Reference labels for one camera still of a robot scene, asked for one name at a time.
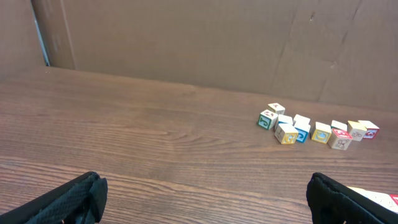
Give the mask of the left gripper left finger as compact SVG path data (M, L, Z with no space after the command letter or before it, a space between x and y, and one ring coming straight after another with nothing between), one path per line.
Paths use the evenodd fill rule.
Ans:
M1 215L3 224L95 224L102 219L108 182L90 171Z

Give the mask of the yellow sided gift block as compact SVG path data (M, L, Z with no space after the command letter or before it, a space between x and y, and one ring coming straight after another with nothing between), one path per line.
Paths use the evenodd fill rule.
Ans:
M299 132L289 123L279 123L274 136L281 144L294 144Z

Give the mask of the white wooden block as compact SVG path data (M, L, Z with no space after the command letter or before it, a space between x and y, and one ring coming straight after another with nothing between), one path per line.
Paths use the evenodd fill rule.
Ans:
M391 199L391 197L389 196L390 194L368 191L357 187L349 187L349 188L351 190L354 190L356 193L359 193L362 196L372 200L373 202L376 202L382 207L394 213L398 213L398 205L396 205L394 201Z

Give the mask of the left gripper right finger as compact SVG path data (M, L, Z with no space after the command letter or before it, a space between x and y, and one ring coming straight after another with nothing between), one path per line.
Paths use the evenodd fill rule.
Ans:
M306 197L316 224L397 224L397 213L319 172L312 175Z

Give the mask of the red letter wooden block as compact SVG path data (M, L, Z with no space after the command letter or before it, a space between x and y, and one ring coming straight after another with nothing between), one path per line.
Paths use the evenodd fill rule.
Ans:
M398 205L398 195L390 194L391 199L394 201L396 205Z

